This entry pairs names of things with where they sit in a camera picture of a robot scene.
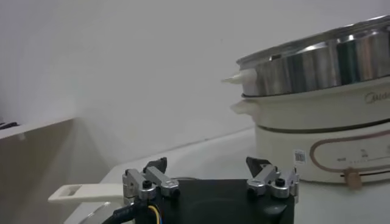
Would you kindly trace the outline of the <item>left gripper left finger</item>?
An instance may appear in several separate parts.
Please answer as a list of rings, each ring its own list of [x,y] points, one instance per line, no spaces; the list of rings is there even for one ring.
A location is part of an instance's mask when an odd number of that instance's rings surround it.
[[[165,175],[167,166],[167,157],[162,157],[149,161],[141,172],[137,169],[126,169],[122,175],[124,199],[153,200],[157,197],[158,190],[162,197],[178,198],[179,181]]]

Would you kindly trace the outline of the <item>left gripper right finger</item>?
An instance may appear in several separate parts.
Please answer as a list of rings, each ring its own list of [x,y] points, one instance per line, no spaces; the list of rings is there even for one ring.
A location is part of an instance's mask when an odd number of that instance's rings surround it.
[[[266,159],[246,158],[246,164],[252,175],[246,181],[247,195],[251,199],[270,193],[276,199],[287,199],[292,196],[299,202],[299,174],[294,167],[282,171]]]

